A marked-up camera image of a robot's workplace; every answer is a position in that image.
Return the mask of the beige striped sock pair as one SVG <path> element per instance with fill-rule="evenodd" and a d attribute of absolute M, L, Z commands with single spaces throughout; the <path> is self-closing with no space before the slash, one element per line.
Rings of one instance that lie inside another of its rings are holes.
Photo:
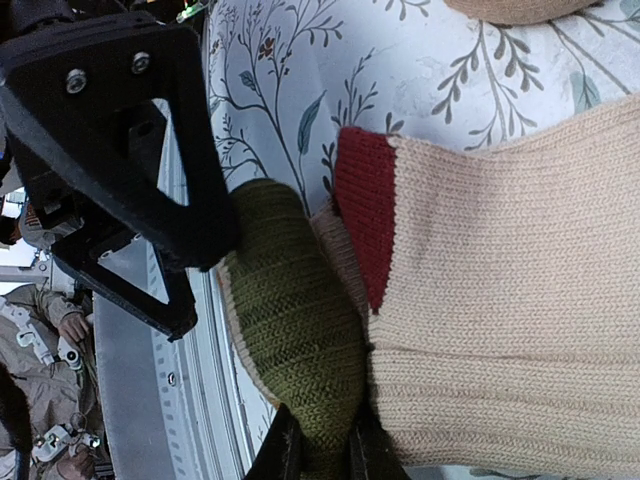
<path fill-rule="evenodd" d="M 638 476 L 637 96 L 475 154 L 345 128 L 314 218 L 271 179 L 231 197 L 228 328 L 301 479 L 351 479 L 364 402 L 404 470 Z"/>

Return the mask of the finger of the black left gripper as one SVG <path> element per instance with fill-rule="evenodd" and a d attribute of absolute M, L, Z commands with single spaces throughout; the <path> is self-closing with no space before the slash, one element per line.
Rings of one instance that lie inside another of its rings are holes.
<path fill-rule="evenodd" d="M 116 219 L 95 219 L 56 241 L 51 253 L 67 275 L 166 335 L 169 341 L 178 340 L 197 323 L 196 302 L 185 271 L 169 269 L 164 253 L 152 248 L 168 294 L 168 301 L 163 303 L 99 264 L 105 252 L 128 246 L 134 236 L 134 231 Z"/>
<path fill-rule="evenodd" d="M 147 12 L 77 19 L 5 12 L 1 112 L 14 148 L 39 157 L 72 189 L 160 248 L 176 269 L 208 270 L 239 228 L 210 121 L 200 39 Z M 188 192 L 158 189 L 153 161 L 134 159 L 133 109 L 168 103 Z"/>

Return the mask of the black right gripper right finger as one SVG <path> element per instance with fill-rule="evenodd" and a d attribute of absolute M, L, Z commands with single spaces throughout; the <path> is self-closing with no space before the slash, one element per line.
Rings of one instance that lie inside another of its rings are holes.
<path fill-rule="evenodd" d="M 353 480 L 408 480 L 371 406 L 359 407 L 349 433 L 349 469 Z"/>

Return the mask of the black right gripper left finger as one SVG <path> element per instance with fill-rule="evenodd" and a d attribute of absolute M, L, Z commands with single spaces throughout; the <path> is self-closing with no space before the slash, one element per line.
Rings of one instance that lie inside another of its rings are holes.
<path fill-rule="evenodd" d="M 300 480 L 301 428 L 289 408 L 281 404 L 245 480 Z"/>

